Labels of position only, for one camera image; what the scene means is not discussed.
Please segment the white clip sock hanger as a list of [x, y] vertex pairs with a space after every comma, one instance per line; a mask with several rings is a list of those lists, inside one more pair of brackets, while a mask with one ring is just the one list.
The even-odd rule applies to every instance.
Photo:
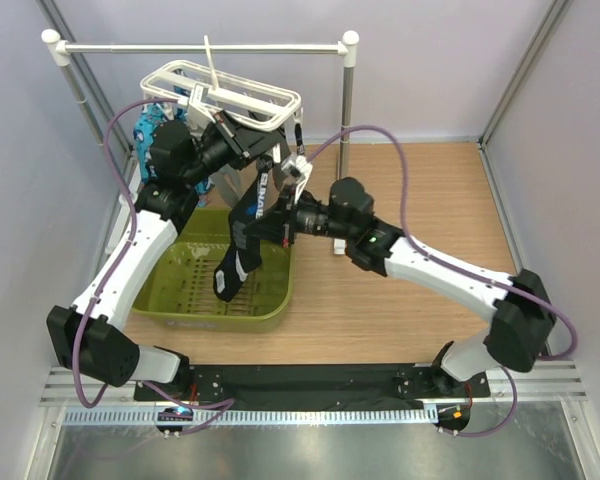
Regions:
[[216, 69], [208, 38], [204, 39], [206, 63], [174, 60], [149, 73], [140, 81], [146, 99], [169, 98], [178, 103], [174, 86], [192, 90], [204, 88], [203, 101], [216, 112], [225, 110], [239, 123], [260, 131], [273, 131], [293, 122], [302, 109], [299, 93]]

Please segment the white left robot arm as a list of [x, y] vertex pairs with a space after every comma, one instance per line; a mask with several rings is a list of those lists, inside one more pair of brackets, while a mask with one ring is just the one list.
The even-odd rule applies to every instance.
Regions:
[[56, 356], [76, 385], [83, 377], [114, 387], [149, 381], [170, 400], [188, 395], [192, 377], [184, 355], [125, 335], [131, 307], [193, 215], [196, 185], [225, 166], [245, 168], [284, 140], [278, 129], [245, 126], [225, 111], [215, 113], [198, 138], [180, 120], [156, 128], [148, 161], [153, 174], [131, 206], [126, 233], [86, 290], [47, 317]]

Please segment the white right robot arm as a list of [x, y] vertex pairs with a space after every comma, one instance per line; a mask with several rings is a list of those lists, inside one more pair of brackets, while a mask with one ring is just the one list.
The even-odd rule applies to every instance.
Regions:
[[376, 216], [373, 197], [352, 177], [334, 182], [326, 203], [284, 187], [245, 232], [281, 246], [292, 245], [298, 234], [342, 240], [346, 256], [360, 269], [428, 288], [487, 322], [475, 336], [447, 343], [433, 361], [430, 382], [443, 396], [455, 395], [467, 380], [494, 367], [531, 371], [556, 323], [538, 274], [483, 269], [408, 239]]

